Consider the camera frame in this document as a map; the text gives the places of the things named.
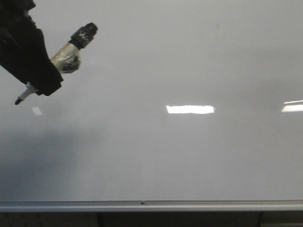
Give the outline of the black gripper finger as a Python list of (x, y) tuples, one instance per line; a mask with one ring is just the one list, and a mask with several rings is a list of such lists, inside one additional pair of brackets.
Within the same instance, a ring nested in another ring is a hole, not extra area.
[(35, 6), (32, 0), (0, 2), (0, 65), (34, 86), (38, 95), (49, 96), (63, 79), (47, 54), (42, 30), (29, 15)]

